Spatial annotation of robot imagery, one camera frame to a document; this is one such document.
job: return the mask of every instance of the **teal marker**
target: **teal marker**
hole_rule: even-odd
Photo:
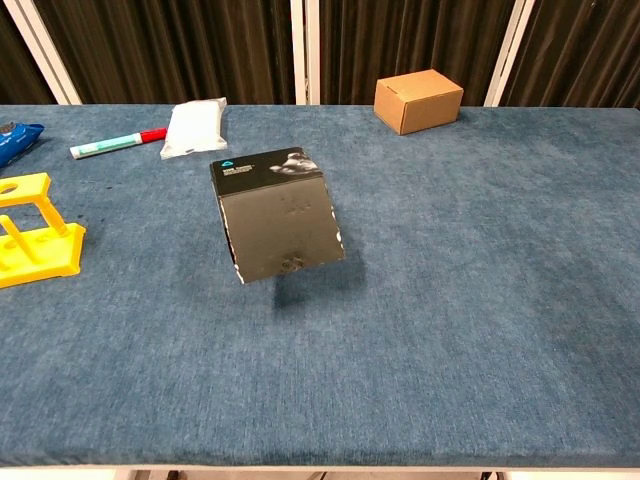
[[[157,130],[147,130],[145,132],[125,135],[124,137],[87,143],[86,145],[71,147],[70,150],[73,158],[79,160],[81,158],[90,157],[91,155],[98,155],[99,153],[112,152],[114,150],[120,150],[121,148],[133,147],[134,145],[149,143],[155,140],[162,140],[166,136],[167,129],[159,128]]]

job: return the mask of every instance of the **blue denim tablecloth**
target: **blue denim tablecloth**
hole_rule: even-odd
[[[226,151],[71,159],[170,113],[0,108],[47,127],[0,175],[87,227],[80,275],[0,290],[1,465],[640,467],[637,111],[233,106]],[[208,165],[289,146],[348,259],[242,286]]]

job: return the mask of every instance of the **yellow plastic stand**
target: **yellow plastic stand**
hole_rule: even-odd
[[[21,232],[7,215],[0,215],[8,233],[0,237],[0,288],[80,273],[86,230],[64,223],[47,197],[50,183],[46,173],[0,178],[0,207],[34,203],[49,225]]]

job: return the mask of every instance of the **printed image on box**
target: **printed image on box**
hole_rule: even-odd
[[[243,283],[344,258],[324,174],[302,148],[214,162],[211,177]]]

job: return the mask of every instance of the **cardboard box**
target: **cardboard box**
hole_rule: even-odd
[[[400,135],[455,122],[464,90],[435,70],[378,80],[375,114]]]
[[[344,258],[324,175],[301,148],[211,164],[242,283]]]

